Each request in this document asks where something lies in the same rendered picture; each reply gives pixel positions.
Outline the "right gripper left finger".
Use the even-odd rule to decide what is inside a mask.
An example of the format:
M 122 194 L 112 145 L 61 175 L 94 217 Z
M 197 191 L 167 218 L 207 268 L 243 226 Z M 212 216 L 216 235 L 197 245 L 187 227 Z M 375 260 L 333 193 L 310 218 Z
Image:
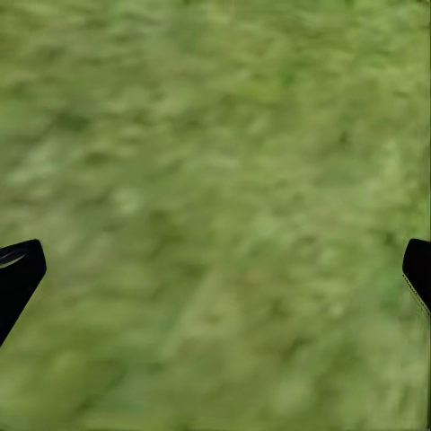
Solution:
M 0 346 L 47 272 L 40 240 L 0 249 Z

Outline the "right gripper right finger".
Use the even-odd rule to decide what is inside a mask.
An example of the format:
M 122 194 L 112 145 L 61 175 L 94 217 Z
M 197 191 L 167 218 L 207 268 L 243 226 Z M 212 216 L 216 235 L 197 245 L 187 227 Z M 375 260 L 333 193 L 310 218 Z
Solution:
M 411 239 L 402 270 L 431 311 L 431 242 Z

